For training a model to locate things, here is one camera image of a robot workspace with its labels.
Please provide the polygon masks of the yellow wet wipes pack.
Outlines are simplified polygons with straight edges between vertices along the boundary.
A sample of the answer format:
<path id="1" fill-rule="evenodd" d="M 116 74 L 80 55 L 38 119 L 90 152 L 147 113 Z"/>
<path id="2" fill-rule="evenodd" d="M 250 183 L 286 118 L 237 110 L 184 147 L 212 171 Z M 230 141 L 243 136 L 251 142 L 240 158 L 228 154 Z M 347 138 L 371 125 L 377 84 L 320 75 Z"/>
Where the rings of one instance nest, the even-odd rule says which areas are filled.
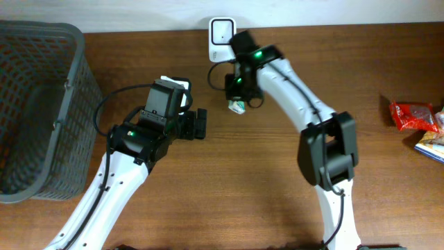
<path id="1" fill-rule="evenodd" d="M 443 163 L 443 110 L 435 114 L 439 132 L 427 131 L 414 149 L 421 154 Z"/>

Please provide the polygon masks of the red candy bag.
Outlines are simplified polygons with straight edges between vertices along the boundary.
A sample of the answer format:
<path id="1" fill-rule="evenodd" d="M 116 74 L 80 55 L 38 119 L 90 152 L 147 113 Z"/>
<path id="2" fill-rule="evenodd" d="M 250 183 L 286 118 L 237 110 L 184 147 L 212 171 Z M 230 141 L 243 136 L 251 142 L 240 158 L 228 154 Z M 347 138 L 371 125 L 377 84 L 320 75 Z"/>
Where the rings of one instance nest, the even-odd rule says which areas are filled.
<path id="1" fill-rule="evenodd" d="M 439 132 L 439 126 L 430 103 L 397 103 L 389 105 L 392 120 L 397 129 L 416 129 L 421 131 Z"/>

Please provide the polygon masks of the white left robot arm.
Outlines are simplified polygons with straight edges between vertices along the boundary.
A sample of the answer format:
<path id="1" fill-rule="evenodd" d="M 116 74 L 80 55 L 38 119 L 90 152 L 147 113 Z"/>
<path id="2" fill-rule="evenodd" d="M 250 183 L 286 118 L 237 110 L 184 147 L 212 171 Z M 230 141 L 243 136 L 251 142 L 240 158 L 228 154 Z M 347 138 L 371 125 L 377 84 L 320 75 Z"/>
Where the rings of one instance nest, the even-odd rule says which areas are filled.
<path id="1" fill-rule="evenodd" d="M 191 81 L 161 76 L 146 104 L 106 134 L 100 167 L 48 249 L 101 249 L 122 210 L 174 140 L 203 140 L 207 111 L 190 109 Z"/>

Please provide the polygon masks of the green Kleenex tissue pack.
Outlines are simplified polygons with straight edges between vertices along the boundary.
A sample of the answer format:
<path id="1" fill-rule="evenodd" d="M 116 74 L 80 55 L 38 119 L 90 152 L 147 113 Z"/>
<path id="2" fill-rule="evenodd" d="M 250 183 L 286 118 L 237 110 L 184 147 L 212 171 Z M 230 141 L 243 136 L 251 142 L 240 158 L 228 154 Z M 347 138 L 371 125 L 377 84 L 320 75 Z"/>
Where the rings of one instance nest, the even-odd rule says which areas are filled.
<path id="1" fill-rule="evenodd" d="M 233 111 L 233 112 L 235 112 L 235 113 L 237 113 L 239 115 L 244 114 L 245 111 L 246 111 L 245 103 L 243 101 L 232 101 L 232 100 L 229 100 L 228 101 L 228 108 L 231 111 Z"/>

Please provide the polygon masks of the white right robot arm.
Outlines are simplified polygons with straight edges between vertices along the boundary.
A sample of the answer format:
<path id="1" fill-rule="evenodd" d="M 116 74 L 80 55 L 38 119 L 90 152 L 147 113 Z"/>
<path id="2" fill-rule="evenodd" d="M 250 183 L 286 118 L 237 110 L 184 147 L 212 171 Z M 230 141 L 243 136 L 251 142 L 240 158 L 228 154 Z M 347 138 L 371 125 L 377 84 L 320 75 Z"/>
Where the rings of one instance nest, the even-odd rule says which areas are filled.
<path id="1" fill-rule="evenodd" d="M 235 72 L 225 78 L 226 98 L 250 103 L 269 94 L 300 134 L 298 166 L 318 195 L 324 225 L 322 249 L 358 249 L 352 205 L 359 162 L 355 120 L 323 103 L 274 45 L 260 47 L 248 31 L 233 35 Z"/>

